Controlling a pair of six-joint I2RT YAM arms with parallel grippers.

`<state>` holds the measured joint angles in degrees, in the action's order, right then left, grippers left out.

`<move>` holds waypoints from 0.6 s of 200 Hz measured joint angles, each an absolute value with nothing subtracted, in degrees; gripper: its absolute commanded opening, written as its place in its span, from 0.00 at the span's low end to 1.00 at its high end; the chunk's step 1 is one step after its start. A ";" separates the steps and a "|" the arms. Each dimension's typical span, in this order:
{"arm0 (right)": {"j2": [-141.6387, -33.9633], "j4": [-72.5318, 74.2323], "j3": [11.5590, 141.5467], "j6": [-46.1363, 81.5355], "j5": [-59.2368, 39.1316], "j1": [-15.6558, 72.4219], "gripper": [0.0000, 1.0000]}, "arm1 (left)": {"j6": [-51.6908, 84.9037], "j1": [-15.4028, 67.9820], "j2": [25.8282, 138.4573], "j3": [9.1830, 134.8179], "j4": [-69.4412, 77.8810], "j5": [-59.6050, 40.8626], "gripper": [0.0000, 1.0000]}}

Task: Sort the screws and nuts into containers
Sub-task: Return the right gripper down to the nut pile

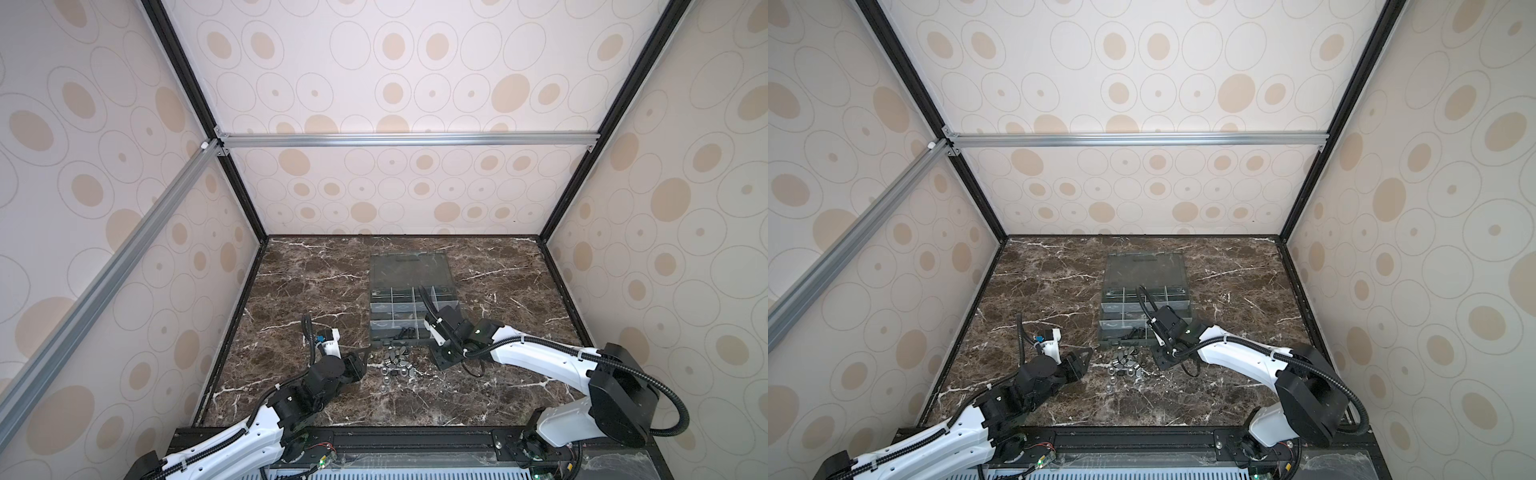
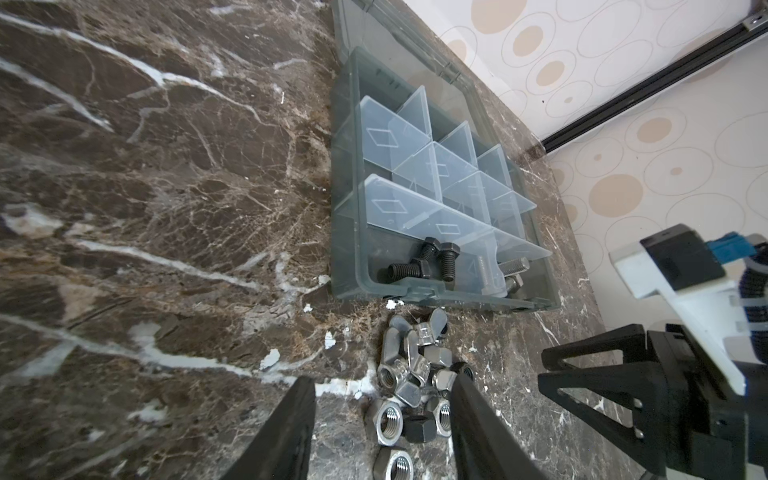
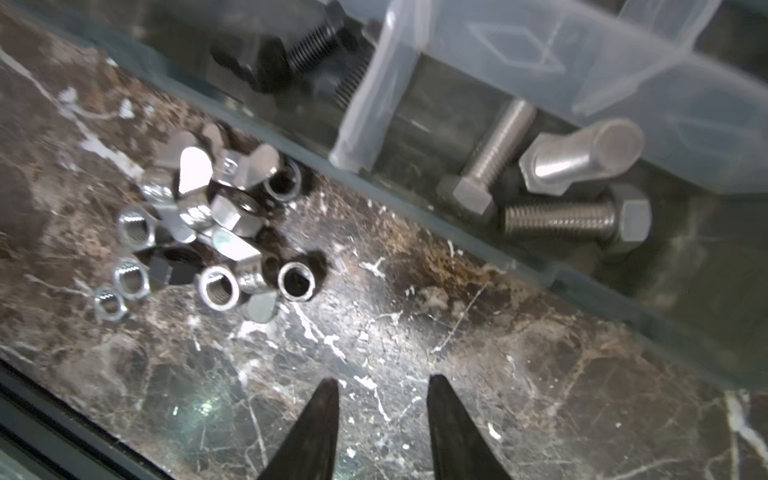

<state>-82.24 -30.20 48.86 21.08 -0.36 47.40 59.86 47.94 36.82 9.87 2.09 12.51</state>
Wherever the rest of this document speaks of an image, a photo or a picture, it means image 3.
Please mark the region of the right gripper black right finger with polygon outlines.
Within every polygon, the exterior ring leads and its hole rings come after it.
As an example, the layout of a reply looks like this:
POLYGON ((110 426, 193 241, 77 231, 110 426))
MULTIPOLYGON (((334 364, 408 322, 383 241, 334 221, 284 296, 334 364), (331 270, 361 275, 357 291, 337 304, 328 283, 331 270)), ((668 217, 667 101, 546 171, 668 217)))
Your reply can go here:
POLYGON ((427 413, 436 479, 511 479, 448 379, 429 379, 427 413))

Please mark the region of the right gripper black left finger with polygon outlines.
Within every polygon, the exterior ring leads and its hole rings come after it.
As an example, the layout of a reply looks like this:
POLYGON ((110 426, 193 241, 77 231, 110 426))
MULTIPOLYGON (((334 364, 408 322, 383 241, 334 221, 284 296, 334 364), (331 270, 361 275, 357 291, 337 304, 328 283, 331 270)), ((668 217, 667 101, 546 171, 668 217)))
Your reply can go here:
POLYGON ((258 479, 332 479, 339 403, 338 382, 324 378, 258 479))

